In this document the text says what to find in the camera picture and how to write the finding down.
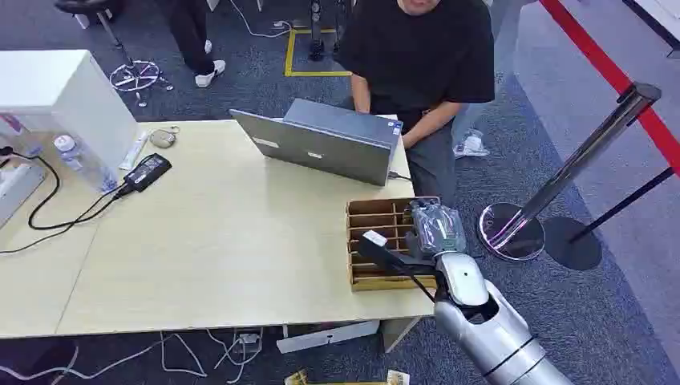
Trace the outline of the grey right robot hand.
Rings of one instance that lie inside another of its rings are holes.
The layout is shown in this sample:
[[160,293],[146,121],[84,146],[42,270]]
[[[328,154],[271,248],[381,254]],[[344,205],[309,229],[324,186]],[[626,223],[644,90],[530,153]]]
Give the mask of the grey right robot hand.
[[406,243],[412,257],[433,261],[445,252],[466,253],[467,238],[456,209],[442,205],[438,198],[419,198],[405,209],[413,224]]

